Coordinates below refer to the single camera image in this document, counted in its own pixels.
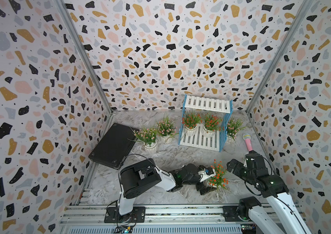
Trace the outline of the red flower pot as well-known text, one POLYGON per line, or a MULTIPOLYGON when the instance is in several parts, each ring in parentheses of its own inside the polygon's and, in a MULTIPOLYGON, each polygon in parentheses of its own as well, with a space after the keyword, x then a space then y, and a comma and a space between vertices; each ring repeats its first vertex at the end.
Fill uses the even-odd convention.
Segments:
POLYGON ((211 138, 221 130, 223 119, 217 115, 207 113, 203 118, 203 136, 211 138))
POLYGON ((186 136, 194 136, 198 132, 198 124, 202 123, 200 113, 186 111, 183 117, 183 125, 186 136))

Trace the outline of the orange flower pot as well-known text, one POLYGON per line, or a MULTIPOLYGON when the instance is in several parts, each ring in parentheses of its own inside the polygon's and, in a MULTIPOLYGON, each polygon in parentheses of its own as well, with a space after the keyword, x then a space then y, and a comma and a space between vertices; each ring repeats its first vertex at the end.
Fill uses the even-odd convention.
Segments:
POLYGON ((208 179, 208 185, 214 188, 227 188, 227 184, 229 183, 228 179, 224 177, 227 170, 226 167, 223 166, 222 161, 214 160, 214 165, 212 168, 215 170, 216 175, 208 179))

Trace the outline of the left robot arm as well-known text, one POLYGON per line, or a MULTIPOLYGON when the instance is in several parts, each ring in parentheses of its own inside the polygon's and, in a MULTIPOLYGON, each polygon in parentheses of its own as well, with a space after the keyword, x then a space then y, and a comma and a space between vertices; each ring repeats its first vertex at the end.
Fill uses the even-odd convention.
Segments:
POLYGON ((153 187, 174 193, 185 185, 195 185, 197 191, 204 195, 216 190, 214 186, 206 187, 204 182, 217 175, 213 167, 191 163, 167 172, 157 167, 153 159, 127 166, 119 172, 120 197, 114 207, 107 206, 104 223, 143 223, 146 208, 134 206, 136 198, 143 193, 153 187))

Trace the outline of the blue white two-tier rack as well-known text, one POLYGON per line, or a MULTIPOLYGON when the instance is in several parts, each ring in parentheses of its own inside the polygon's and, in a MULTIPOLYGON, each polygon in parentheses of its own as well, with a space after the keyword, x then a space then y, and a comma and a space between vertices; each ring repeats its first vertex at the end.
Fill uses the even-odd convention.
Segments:
POLYGON ((233 113, 233 102, 186 95, 178 144, 222 151, 227 141, 227 125, 233 113))

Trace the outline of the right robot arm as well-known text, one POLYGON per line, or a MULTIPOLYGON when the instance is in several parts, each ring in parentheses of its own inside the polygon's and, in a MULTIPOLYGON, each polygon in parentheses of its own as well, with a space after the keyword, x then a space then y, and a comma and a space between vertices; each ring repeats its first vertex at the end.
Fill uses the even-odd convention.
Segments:
POLYGON ((276 174, 269 174, 265 158, 251 150, 245 156, 246 164, 235 159, 227 163, 227 171, 238 176, 245 183, 253 185, 272 207, 279 218, 284 231, 268 216, 263 205, 255 197, 239 200, 233 215, 242 221, 254 222, 265 234, 310 234, 299 211, 297 210, 289 189, 276 174))

